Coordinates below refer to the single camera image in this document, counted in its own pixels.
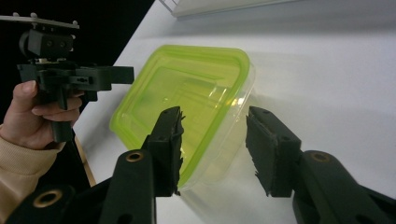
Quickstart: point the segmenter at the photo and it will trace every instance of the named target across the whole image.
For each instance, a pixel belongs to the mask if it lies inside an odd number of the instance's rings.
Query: container lid
[[[165,45],[148,58],[110,121],[128,149],[141,148],[160,113],[180,106],[183,115],[183,186],[246,81],[250,61],[240,49]]]

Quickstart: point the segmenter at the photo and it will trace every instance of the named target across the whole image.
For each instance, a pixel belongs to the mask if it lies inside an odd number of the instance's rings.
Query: table surface
[[[297,1],[184,19],[155,1],[115,65],[138,75],[166,44],[237,48],[255,67],[255,106],[302,150],[334,155],[363,186],[396,197],[396,2]],[[127,150],[108,123],[130,85],[98,92],[75,125],[96,182]],[[241,147],[226,176],[157,199],[158,223],[296,223],[291,199],[266,197]]]

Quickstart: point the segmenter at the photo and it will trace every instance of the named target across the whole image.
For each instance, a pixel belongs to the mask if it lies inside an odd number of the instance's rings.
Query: beige sleeve
[[[59,144],[55,149],[32,150],[0,137],[0,223],[35,190],[38,179],[50,169],[63,147]]]

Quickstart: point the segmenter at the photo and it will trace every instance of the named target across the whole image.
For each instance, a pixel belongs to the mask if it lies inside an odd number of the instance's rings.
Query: clear plastic container
[[[188,189],[207,169],[217,169],[210,178],[223,174],[245,141],[244,131],[239,138],[230,134],[253,82],[250,60],[241,49],[159,47],[114,112],[110,130],[127,148],[141,148],[160,113],[180,106],[186,118],[178,187]]]

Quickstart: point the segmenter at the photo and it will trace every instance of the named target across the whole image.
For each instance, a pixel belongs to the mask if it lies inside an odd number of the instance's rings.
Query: human hand
[[[62,110],[57,102],[39,105],[38,88],[35,81],[18,84],[14,88],[13,99],[4,118],[0,136],[21,147],[44,149],[53,142],[51,121],[71,121],[79,118],[78,97],[82,92],[67,99],[67,110]]]

